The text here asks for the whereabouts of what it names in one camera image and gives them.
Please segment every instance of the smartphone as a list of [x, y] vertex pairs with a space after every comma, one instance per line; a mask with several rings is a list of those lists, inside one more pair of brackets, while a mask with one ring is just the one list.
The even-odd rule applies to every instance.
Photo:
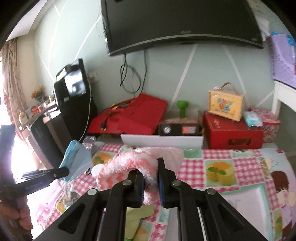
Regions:
[[96, 141], [95, 137], [86, 136], [82, 142], [82, 145], [85, 146], [87, 150], [91, 151], [95, 141]]

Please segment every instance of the purple box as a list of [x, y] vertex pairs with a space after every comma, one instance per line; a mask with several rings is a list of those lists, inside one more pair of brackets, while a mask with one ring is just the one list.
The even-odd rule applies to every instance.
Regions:
[[269, 38], [272, 78], [296, 88], [296, 65], [294, 43], [286, 34]]

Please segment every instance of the cartoon girl print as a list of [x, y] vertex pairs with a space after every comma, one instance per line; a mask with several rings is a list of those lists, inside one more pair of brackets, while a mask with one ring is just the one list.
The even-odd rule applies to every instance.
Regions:
[[292, 207], [296, 203], [296, 195], [289, 191], [289, 181], [287, 175], [282, 171], [271, 173], [277, 191], [277, 198], [281, 208], [283, 236], [285, 240], [292, 229]]

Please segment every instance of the white furniture frame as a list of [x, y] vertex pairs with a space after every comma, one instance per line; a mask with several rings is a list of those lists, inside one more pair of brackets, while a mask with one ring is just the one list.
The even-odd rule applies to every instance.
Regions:
[[272, 113], [279, 116], [281, 103], [289, 106], [296, 112], [296, 90], [278, 81], [274, 82], [274, 101], [272, 103]]

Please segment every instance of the human hand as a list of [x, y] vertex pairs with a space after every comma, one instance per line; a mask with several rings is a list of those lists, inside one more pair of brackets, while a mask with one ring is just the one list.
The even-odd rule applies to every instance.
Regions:
[[17, 200], [17, 204], [20, 207], [19, 212], [9, 206], [7, 203], [0, 202], [0, 214], [13, 219], [19, 219], [19, 223], [24, 229], [32, 230], [33, 225], [30, 217], [30, 209], [27, 202], [27, 197], [22, 197]]

